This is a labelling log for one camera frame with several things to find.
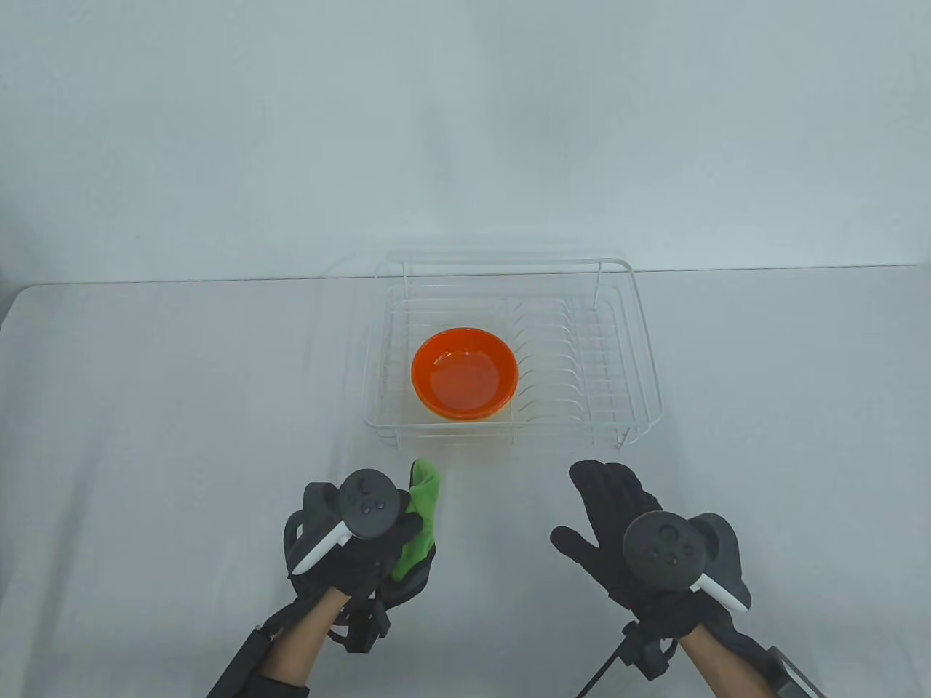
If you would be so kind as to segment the person's left hand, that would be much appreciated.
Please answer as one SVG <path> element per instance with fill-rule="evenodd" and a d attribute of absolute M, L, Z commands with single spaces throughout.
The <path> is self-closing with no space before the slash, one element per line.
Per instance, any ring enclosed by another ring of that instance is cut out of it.
<path fill-rule="evenodd" d="M 393 526 L 375 539 L 352 538 L 335 546 L 309 571 L 290 573 L 290 584 L 299 596 L 336 590 L 347 598 L 369 598 L 393 572 L 407 545 L 423 531 L 423 517 L 415 510 L 396 519 Z"/>

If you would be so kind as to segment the person's right hand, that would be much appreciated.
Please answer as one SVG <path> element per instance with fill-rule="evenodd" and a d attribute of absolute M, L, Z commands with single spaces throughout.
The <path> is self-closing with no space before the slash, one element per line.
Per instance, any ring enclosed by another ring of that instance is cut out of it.
<path fill-rule="evenodd" d="M 626 529 L 638 516 L 661 509 L 632 469 L 622 463 L 579 461 L 570 466 L 569 477 L 584 503 L 596 544 L 568 526 L 556 526 L 550 532 L 556 551 L 585 569 L 612 601 L 662 639 L 679 641 L 699 625 L 715 632 L 734 629 L 731 614 L 707 594 L 661 591 L 635 578 L 626 564 Z"/>

